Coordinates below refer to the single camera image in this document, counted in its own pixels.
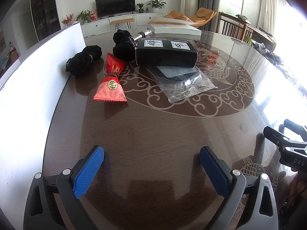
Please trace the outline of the person's right hand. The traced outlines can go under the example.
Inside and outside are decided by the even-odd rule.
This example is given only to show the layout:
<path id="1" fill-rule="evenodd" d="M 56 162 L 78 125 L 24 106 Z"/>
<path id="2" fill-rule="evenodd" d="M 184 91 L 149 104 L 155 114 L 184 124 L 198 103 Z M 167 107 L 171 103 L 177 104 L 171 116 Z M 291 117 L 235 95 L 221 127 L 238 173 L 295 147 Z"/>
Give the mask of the person's right hand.
<path id="1" fill-rule="evenodd" d="M 295 172 L 295 176 L 290 183 L 289 202 L 293 203 L 299 195 L 306 199 L 306 173 L 291 168 Z"/>

